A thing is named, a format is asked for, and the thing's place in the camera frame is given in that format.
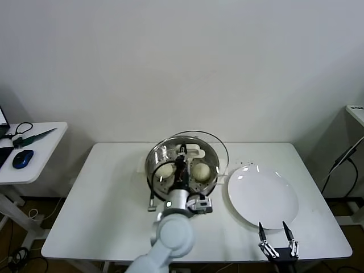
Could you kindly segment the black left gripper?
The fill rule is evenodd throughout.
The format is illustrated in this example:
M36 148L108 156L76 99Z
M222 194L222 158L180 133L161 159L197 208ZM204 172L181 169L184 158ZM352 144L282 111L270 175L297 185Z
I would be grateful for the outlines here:
M187 145L185 143L181 144L179 148L180 155L175 160L176 171L174 173L172 190L182 189L189 191L189 173L185 157L187 153Z

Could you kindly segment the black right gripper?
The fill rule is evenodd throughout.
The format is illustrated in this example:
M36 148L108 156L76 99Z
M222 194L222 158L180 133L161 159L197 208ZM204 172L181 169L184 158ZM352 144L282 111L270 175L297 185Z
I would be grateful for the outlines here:
M296 273L299 257L299 242L294 239L291 229L283 221L283 229L288 240L288 247L274 249L268 242L264 228L259 222L259 248L279 273Z

